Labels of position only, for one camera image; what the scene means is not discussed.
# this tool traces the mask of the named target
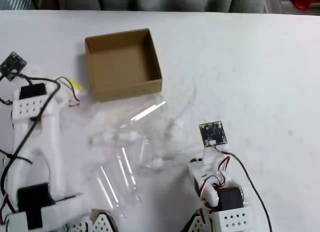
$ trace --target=black cable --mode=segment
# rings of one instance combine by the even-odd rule
[[[67,86],[61,79],[66,80],[66,81],[70,84],[71,87]],[[66,77],[64,77],[64,76],[60,76],[60,77],[57,78],[57,80],[61,80],[61,82],[62,82],[65,86],[67,86],[69,89],[71,89],[74,99],[75,99],[76,101],[80,102],[80,100],[79,100],[79,99],[77,98],[77,96],[76,96],[76,92],[75,92],[74,85],[70,82],[70,80],[69,80],[68,78],[66,78]]]
[[[21,143],[19,144],[19,146],[16,148],[13,156],[14,158],[12,158],[9,163],[6,165],[6,167],[4,168],[4,171],[2,173],[1,176],[1,180],[0,180],[0,189],[1,189],[1,193],[2,195],[5,195],[6,190],[5,190],[5,180],[6,180],[6,176],[8,174],[9,168],[11,167],[11,165],[14,163],[14,161],[16,160],[16,157],[18,156],[19,152],[21,151],[22,147],[25,145],[26,141],[28,140],[28,138],[30,137],[31,133],[34,131],[35,127],[37,126],[37,124],[39,123],[41,116],[43,115],[45,109],[47,108],[48,104],[50,103],[50,101],[52,100],[52,98],[56,95],[56,93],[60,90],[61,85],[59,82],[57,82],[56,80],[53,79],[49,79],[49,78],[41,78],[41,77],[28,77],[24,74],[16,74],[16,73],[12,73],[15,76],[24,78],[24,79],[29,79],[29,80],[33,80],[33,81],[49,81],[49,82],[53,82],[56,84],[56,89],[52,92],[52,94],[49,95],[48,99],[45,101],[45,103],[43,104],[42,109],[40,110],[39,114],[37,115],[35,121],[33,122],[33,124],[31,125],[29,131],[26,133],[25,137],[22,139]],[[11,202],[8,200],[7,202],[10,210],[15,213],[16,210],[13,207],[13,205],[11,204]]]
[[[5,78],[5,76],[2,74],[2,75],[0,76],[0,82],[1,82],[4,78]],[[1,102],[2,104],[6,105],[6,106],[12,105],[12,101],[9,100],[9,99],[8,99],[7,101],[4,101],[2,98],[0,98],[0,102]]]
[[[0,82],[1,82],[4,78],[5,78],[5,76],[2,74],[2,75],[0,76]],[[24,78],[24,79],[29,83],[29,85],[32,85],[32,81],[29,79],[29,77],[24,76],[24,77],[22,77],[22,78]],[[6,105],[6,106],[11,106],[12,103],[13,103],[10,99],[8,99],[8,100],[3,100],[2,98],[0,98],[0,102],[1,102],[2,104]]]
[[[249,180],[249,182],[250,182],[250,184],[251,184],[251,186],[252,186],[252,188],[253,188],[256,196],[258,197],[258,199],[259,199],[259,201],[260,201],[260,203],[261,203],[261,205],[262,205],[262,207],[263,207],[263,210],[264,210],[266,219],[268,220],[269,231],[272,232],[272,225],[271,225],[270,217],[269,217],[267,208],[266,208],[266,206],[265,206],[265,203],[264,203],[264,201],[262,200],[260,194],[258,193],[256,187],[254,186],[254,183],[252,182],[252,180],[251,180],[251,178],[250,178],[250,176],[249,176],[249,174],[248,174],[248,172],[247,172],[244,164],[241,162],[241,160],[240,160],[235,154],[230,153],[230,152],[226,152],[226,151],[220,151],[220,152],[221,152],[222,154],[224,154],[224,155],[233,156],[233,157],[239,162],[239,164],[241,165],[241,167],[242,167],[242,169],[244,170],[244,173],[245,173],[247,179]]]
[[[5,152],[5,151],[3,151],[2,149],[0,149],[0,153],[4,154],[4,155],[7,156],[9,159],[16,158],[16,159],[19,159],[19,160],[26,161],[26,162],[30,163],[31,165],[33,164],[32,161],[29,160],[29,159],[27,159],[27,158],[23,158],[23,157],[20,157],[20,156],[14,156],[13,154],[8,153],[8,152]]]

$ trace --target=open cardboard box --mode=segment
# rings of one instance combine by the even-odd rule
[[[97,101],[161,91],[162,75],[149,29],[87,37],[85,51]]]

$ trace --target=perforated white plastic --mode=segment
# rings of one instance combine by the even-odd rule
[[[41,108],[43,107],[44,103],[47,101],[49,95],[41,95],[31,98],[25,98],[20,100],[13,101],[12,107],[12,121],[23,120],[27,118],[36,117]],[[51,114],[53,111],[53,106],[48,104],[47,108],[45,109],[46,114]]]
[[[92,223],[88,216],[80,220],[68,223],[65,232],[113,232],[112,226],[105,214],[100,214]]]
[[[211,214],[215,232],[237,232],[253,228],[253,215],[250,207],[229,209]]]
[[[194,217],[188,232],[207,232],[200,215]]]
[[[111,224],[105,214],[100,214],[93,224],[92,232],[113,232]]]

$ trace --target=black circuit board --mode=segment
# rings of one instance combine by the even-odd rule
[[[199,124],[204,147],[228,143],[221,121]]]
[[[26,65],[27,62],[23,58],[12,52],[0,65],[0,72],[8,81],[12,81],[16,76],[11,73],[19,74]]]

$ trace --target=white tabletop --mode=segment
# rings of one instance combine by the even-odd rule
[[[182,116],[189,144],[198,124],[222,120],[229,150],[246,165],[276,232],[318,231],[320,18],[275,14],[112,11],[1,11],[0,61],[11,51],[45,75],[88,86],[84,39],[150,28],[163,75],[162,95]],[[1,97],[10,97],[8,82]],[[11,151],[10,108],[0,105],[0,147]],[[240,166],[230,173],[249,187]],[[177,232],[197,196],[181,168],[145,178],[142,203],[120,231]],[[265,214],[250,191],[256,230]]]

